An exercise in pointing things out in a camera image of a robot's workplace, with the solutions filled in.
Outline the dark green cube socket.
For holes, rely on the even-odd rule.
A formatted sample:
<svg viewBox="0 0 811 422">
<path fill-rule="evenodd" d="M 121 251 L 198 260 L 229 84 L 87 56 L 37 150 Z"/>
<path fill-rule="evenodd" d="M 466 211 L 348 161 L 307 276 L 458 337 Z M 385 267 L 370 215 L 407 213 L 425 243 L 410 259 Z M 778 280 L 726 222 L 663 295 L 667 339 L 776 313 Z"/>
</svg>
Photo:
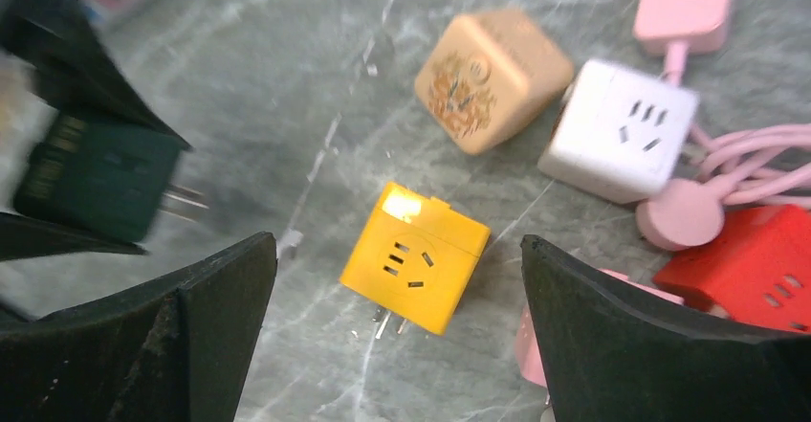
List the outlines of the dark green cube socket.
<svg viewBox="0 0 811 422">
<path fill-rule="evenodd" d="M 11 199 L 22 215 L 127 243 L 144 240 L 165 200 L 192 219 L 200 192 L 172 184 L 183 152 L 170 135 L 93 113 L 59 113 L 29 154 Z"/>
</svg>

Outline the pink cube socket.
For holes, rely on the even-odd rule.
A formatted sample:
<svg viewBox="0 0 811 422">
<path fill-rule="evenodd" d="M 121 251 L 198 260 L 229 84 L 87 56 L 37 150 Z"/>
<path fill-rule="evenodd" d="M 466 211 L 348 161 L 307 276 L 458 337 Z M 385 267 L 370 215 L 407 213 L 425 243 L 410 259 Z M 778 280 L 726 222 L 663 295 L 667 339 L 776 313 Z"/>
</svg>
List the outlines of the pink cube socket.
<svg viewBox="0 0 811 422">
<path fill-rule="evenodd" d="M 641 283 L 631 281 L 629 276 L 625 274 L 607 269 L 602 269 L 602 272 L 611 275 L 614 278 L 621 279 L 630 285 L 647 291 L 650 294 L 664 300 L 668 300 L 676 304 L 684 304 L 684 300 L 681 297 L 667 293 L 658 288 L 652 288 Z M 525 305 L 523 308 L 519 328 L 516 332 L 515 357 L 520 369 L 520 373 L 525 379 L 543 388 L 548 387 L 543 364 L 541 362 L 536 332 L 534 329 L 532 316 L 529 311 L 529 305 Z"/>
</svg>

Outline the yellow cube socket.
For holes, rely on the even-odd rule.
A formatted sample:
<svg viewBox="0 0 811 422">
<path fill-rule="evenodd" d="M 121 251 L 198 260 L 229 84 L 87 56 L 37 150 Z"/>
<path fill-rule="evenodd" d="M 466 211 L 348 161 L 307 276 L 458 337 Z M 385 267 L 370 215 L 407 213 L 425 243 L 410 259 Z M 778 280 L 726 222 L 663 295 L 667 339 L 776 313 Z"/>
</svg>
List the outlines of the yellow cube socket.
<svg viewBox="0 0 811 422">
<path fill-rule="evenodd" d="M 340 283 L 435 335 L 446 332 L 491 229 L 451 205 L 385 185 Z"/>
</svg>

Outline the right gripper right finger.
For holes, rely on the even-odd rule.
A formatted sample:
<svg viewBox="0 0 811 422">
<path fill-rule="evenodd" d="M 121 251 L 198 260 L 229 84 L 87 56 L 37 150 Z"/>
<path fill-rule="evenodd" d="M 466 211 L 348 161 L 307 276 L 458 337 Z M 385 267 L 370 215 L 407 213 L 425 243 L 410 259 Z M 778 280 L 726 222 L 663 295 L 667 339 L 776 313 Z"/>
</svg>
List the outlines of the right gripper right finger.
<svg viewBox="0 0 811 422">
<path fill-rule="evenodd" d="M 557 420 L 809 419 L 808 336 L 664 300 L 537 235 L 521 251 Z"/>
</svg>

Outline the pink power strip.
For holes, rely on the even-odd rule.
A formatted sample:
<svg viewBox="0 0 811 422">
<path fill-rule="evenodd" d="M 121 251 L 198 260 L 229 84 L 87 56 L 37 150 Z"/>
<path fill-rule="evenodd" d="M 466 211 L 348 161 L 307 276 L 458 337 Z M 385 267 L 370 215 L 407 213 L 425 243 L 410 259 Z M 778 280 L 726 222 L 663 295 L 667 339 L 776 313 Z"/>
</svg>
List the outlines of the pink power strip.
<svg viewBox="0 0 811 422">
<path fill-rule="evenodd" d="M 682 42 L 694 54 L 717 51 L 725 43 L 733 0 L 640 0 L 633 27 L 644 50 L 663 56 Z"/>
</svg>

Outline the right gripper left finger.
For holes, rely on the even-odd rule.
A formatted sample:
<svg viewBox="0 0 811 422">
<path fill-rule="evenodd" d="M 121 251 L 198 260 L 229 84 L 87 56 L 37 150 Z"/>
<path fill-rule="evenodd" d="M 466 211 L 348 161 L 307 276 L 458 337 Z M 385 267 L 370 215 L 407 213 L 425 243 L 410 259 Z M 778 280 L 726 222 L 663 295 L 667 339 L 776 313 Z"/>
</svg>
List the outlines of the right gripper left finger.
<svg viewBox="0 0 811 422">
<path fill-rule="evenodd" d="M 1 325 L 5 421 L 231 421 L 276 275 L 256 233 L 186 268 Z"/>
</svg>

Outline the white cube socket top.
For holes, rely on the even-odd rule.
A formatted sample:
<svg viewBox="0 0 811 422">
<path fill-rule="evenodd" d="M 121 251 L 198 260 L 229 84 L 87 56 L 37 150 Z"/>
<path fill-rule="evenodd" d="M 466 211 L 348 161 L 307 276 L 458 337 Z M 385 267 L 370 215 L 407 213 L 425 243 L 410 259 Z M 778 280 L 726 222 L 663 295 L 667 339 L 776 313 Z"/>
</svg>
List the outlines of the white cube socket top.
<svg viewBox="0 0 811 422">
<path fill-rule="evenodd" d="M 568 88 L 537 166 L 616 204 L 647 199 L 670 179 L 699 101 L 691 89 L 591 58 Z"/>
</svg>

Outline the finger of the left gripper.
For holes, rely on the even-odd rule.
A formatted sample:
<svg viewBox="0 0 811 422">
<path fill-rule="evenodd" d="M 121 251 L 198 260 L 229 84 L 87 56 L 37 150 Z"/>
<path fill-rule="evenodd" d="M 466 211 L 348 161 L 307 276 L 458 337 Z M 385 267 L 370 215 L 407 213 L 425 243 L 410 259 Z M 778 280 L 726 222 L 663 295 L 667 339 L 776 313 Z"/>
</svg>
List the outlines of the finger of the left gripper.
<svg viewBox="0 0 811 422">
<path fill-rule="evenodd" d="M 121 73 L 82 0 L 1 0 L 1 50 L 33 66 L 33 92 L 52 107 L 98 111 L 191 149 Z"/>
<path fill-rule="evenodd" d="M 98 233 L 1 213 L 1 261 L 78 253 L 145 255 L 146 250 Z"/>
</svg>

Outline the beige cube socket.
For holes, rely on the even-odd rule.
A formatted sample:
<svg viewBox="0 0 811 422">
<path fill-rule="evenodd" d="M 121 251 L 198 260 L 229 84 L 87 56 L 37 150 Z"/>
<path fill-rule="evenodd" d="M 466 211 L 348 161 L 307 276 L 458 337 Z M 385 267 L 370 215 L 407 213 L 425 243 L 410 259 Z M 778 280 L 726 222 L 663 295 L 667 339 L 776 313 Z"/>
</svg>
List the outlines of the beige cube socket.
<svg viewBox="0 0 811 422">
<path fill-rule="evenodd" d="M 414 80 L 428 113 L 477 155 L 526 128 L 575 75 L 568 55 L 523 10 L 455 16 Z"/>
</svg>

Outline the red cube socket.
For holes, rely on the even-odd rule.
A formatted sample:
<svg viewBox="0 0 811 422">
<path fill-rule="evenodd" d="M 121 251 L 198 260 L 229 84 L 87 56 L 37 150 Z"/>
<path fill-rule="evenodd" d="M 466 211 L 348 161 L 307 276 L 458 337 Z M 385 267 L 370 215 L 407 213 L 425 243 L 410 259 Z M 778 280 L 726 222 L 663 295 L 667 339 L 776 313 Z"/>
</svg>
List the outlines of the red cube socket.
<svg viewBox="0 0 811 422">
<path fill-rule="evenodd" d="M 732 211 L 712 242 L 673 255 L 653 277 L 701 311 L 810 332 L 810 212 L 796 206 Z"/>
</svg>

